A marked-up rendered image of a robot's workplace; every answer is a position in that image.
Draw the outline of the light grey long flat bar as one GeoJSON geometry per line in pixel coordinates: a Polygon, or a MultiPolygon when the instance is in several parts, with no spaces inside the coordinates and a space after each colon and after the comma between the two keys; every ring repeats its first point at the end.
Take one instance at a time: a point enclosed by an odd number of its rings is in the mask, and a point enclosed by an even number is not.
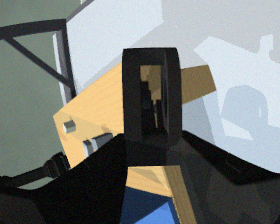
{"type": "Polygon", "coordinates": [[[85,140],[85,141],[82,141],[82,145],[83,145],[85,158],[88,157],[89,155],[91,155],[94,152],[92,144],[88,139],[85,140]]]}

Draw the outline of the tan flat board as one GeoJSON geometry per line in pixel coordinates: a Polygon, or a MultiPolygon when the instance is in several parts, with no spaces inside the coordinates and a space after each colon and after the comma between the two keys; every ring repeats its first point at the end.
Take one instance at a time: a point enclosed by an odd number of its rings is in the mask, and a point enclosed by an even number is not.
{"type": "MultiPolygon", "coordinates": [[[[153,104],[161,99],[161,66],[140,66],[149,82],[153,104]]],[[[209,65],[181,69],[182,105],[215,92],[209,65]]],[[[104,133],[124,133],[122,62],[88,86],[53,115],[71,169],[85,159],[82,141],[104,133]],[[73,120],[76,131],[66,135],[63,122],[73,120]]],[[[90,141],[91,142],[91,141],[90,141]]],[[[197,224],[180,165],[128,167],[126,186],[172,197],[180,224],[197,224]]]]}

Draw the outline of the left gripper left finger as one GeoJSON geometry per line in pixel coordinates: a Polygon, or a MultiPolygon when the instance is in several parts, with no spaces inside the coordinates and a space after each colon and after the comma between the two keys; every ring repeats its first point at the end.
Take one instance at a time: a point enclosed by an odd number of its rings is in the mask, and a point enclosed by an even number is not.
{"type": "Polygon", "coordinates": [[[0,185],[0,224],[120,224],[127,175],[119,133],[40,188],[0,185]]]}

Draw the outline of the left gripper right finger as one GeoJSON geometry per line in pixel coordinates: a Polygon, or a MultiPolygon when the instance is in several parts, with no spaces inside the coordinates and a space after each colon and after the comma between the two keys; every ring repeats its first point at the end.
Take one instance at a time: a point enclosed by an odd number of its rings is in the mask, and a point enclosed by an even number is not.
{"type": "Polygon", "coordinates": [[[186,130],[180,169],[197,224],[280,224],[280,173],[186,130]]]}

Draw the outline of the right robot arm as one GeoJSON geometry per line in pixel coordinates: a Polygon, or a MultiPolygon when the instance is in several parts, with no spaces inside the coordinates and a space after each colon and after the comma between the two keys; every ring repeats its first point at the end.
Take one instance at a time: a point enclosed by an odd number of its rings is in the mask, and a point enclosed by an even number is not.
{"type": "Polygon", "coordinates": [[[45,177],[55,179],[65,172],[69,171],[69,168],[71,168],[71,166],[69,164],[67,156],[62,152],[59,152],[53,155],[50,160],[47,160],[42,167],[14,177],[0,176],[0,185],[17,188],[45,177]],[[58,159],[58,156],[61,157],[58,159]]]}

